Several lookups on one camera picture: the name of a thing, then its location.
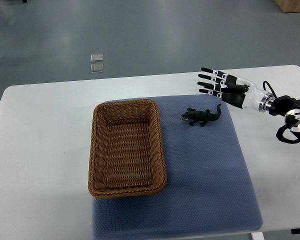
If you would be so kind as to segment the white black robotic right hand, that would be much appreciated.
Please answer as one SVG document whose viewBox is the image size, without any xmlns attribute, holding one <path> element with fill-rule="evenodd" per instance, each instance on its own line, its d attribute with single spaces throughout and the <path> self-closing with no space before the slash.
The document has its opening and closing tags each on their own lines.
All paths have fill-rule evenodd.
<svg viewBox="0 0 300 240">
<path fill-rule="evenodd" d="M 267 101 L 273 97 L 272 93 L 259 89 L 255 83 L 220 70 L 203 67 L 198 77 L 200 93 L 215 96 L 240 109 L 252 108 L 265 112 Z"/>
</svg>

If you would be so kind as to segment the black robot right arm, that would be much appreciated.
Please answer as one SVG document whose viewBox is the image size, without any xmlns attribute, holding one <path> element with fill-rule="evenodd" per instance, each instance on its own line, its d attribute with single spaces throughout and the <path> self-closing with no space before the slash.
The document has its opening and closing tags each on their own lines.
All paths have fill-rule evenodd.
<svg viewBox="0 0 300 240">
<path fill-rule="evenodd" d="M 287 144 L 300 143 L 300 98 L 284 95 L 269 97 L 263 109 L 272 116 L 284 117 L 284 125 L 276 132 L 276 138 Z"/>
</svg>

